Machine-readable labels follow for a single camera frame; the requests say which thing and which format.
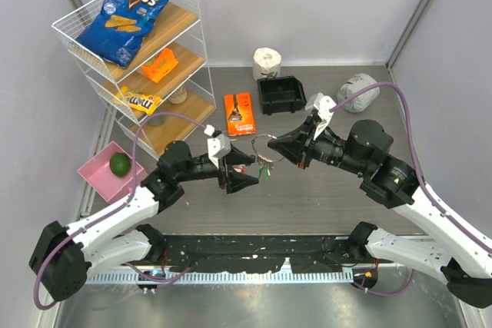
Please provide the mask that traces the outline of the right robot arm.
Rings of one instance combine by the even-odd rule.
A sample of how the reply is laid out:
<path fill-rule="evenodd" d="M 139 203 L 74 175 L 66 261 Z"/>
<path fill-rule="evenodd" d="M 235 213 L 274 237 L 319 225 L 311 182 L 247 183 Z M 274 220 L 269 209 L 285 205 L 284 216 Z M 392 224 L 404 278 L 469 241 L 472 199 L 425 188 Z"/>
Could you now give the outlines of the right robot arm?
<path fill-rule="evenodd" d="M 346 139 L 330 128 L 314 135 L 318 119 L 310 114 L 297 129 L 271 139 L 268 147 L 301 169 L 319 161 L 357 175 L 360 189 L 374 202 L 414 222 L 434 239 L 430 245 L 406 240 L 368 222 L 360 222 L 347 240 L 353 260 L 390 260 L 443 283 L 459 300 L 476 308 L 491 305 L 491 242 L 478 232 L 479 246 L 466 238 L 468 224 L 436 195 L 428 197 L 408 163 L 389 153 L 394 139 L 373 120 L 356 121 Z"/>

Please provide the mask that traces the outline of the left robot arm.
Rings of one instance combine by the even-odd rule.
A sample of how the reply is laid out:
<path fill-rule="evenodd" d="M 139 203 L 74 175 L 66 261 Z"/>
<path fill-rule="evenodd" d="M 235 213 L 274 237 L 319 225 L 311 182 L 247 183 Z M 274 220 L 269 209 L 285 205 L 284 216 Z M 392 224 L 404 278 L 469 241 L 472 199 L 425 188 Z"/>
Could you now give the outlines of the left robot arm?
<path fill-rule="evenodd" d="M 208 151 L 198 157 L 183 141 L 173 141 L 159 157 L 157 167 L 131 193 L 83 220 L 63 226 L 46 225 L 28 263 L 36 275 L 34 301 L 44 287 L 55 303 L 77 293 L 95 274 L 134 260 L 159 263 L 164 256 L 162 235 L 142 222 L 176 203 L 182 183 L 215 178 L 227 194 L 258 184 L 259 180 L 236 171 L 255 157 L 237 149 L 224 137 L 209 138 Z"/>

